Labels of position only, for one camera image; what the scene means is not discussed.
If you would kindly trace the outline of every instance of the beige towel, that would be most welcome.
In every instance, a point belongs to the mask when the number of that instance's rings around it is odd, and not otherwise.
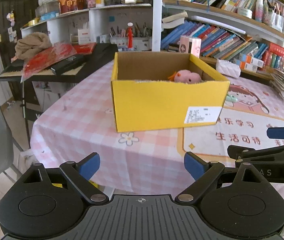
[[[15,56],[28,61],[44,49],[52,47],[50,38],[45,33],[35,32],[17,41]]]

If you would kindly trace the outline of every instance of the metal screw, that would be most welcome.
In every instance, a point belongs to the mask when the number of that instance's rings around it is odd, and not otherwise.
[[[104,196],[103,194],[94,194],[91,196],[91,200],[94,202],[101,202],[104,201],[106,199],[106,196]]]
[[[190,194],[181,194],[178,196],[178,199],[183,202],[189,202],[193,200],[193,196]]]

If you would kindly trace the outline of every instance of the white flower print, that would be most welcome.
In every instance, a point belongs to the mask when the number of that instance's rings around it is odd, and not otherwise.
[[[127,146],[132,146],[133,142],[138,142],[139,138],[134,137],[134,133],[121,133],[121,138],[118,140],[119,143],[126,143]]]

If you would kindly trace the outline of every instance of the pink plush toy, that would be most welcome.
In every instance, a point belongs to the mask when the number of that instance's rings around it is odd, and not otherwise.
[[[172,76],[169,77],[169,80],[188,84],[196,84],[202,81],[199,74],[191,72],[187,69],[175,72]]]

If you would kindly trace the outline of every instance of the gray ribbed plate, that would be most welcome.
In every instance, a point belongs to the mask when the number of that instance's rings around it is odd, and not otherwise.
[[[83,220],[54,240],[227,240],[209,228],[194,208],[172,202],[168,195],[115,195],[89,208]],[[280,240],[280,236],[266,238]],[[6,236],[3,240],[15,240]]]

